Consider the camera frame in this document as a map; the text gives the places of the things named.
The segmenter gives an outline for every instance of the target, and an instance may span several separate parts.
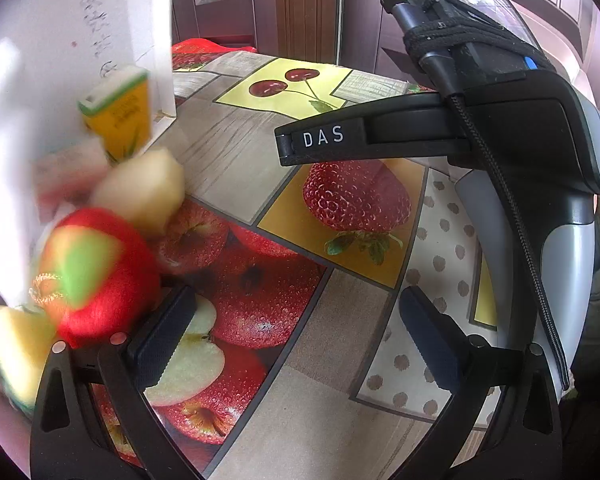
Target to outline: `toy fruit slice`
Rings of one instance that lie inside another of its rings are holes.
[[[166,148],[149,150],[116,166],[90,203],[122,216],[145,237],[164,234],[184,200],[184,169]]]
[[[31,414],[56,329],[44,314],[0,306],[0,379],[9,397]]]

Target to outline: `cherry stem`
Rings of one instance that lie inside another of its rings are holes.
[[[283,90],[283,92],[293,92],[294,94],[300,94],[300,95],[303,95],[304,97],[308,97],[309,99],[318,99],[318,101],[320,101],[321,103],[331,106],[329,103],[323,101],[322,99],[317,97],[315,94],[309,95],[309,94],[305,94],[304,92],[299,92],[297,90]]]
[[[309,87],[309,92],[311,92],[311,93],[314,95],[314,97],[315,97],[316,99],[318,99],[318,101],[322,101],[322,99],[320,99],[320,98],[319,98],[319,97],[318,97],[318,96],[315,94],[315,92],[314,92],[314,89],[313,89],[313,88],[311,88],[311,85],[309,85],[309,80],[308,80],[308,79],[305,79],[305,80],[304,80],[304,82],[305,82],[305,83],[306,83],[306,85]]]

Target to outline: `wood grain pattern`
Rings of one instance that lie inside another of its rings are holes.
[[[387,308],[389,293],[334,270],[286,364],[352,393]]]
[[[290,171],[280,166],[273,140],[289,118],[211,102],[236,81],[220,76],[180,105],[156,145],[184,166],[189,194],[250,223]]]
[[[216,77],[218,74],[211,72],[174,72],[173,93],[177,97],[188,99]]]
[[[236,52],[227,52],[223,56],[207,63],[204,66],[204,72],[214,72],[222,75],[244,78],[255,72],[262,66],[265,66],[274,58],[272,56],[263,56],[253,52],[238,50]]]
[[[210,480],[386,480],[429,427],[285,365]]]
[[[376,99],[403,95],[407,91],[407,86],[408,83],[405,81],[353,70],[333,91],[333,95],[356,103],[366,103]]]
[[[335,61],[336,0],[276,0],[279,55]]]

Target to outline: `black plastic arm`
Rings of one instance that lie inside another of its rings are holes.
[[[131,339],[52,348],[31,430],[32,480],[203,480],[173,444],[141,391],[160,378],[195,312],[195,292],[176,286]],[[93,405],[90,383],[104,384],[123,433],[144,466],[117,457]]]
[[[470,152],[436,92],[389,97],[279,126],[276,143],[282,166]]]
[[[398,307],[436,383],[452,396],[390,479],[560,478],[560,419],[542,348],[492,348],[481,336],[465,336],[416,286],[402,292]],[[505,389],[482,445],[472,459],[452,467],[492,386]]]

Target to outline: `screw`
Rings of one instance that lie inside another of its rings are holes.
[[[487,343],[487,340],[478,334],[471,334],[468,337],[468,339],[469,343],[471,343],[471,346],[474,346],[476,348],[482,348],[483,346],[489,345],[489,343]]]
[[[529,345],[529,351],[533,354],[533,355],[542,355],[544,352],[542,351],[542,347],[538,344],[538,343],[531,343]]]
[[[54,345],[51,347],[51,350],[54,354],[59,354],[66,348],[66,343],[64,341],[56,341]]]
[[[126,334],[124,332],[116,332],[109,338],[109,342],[112,345],[122,345],[126,341]]]

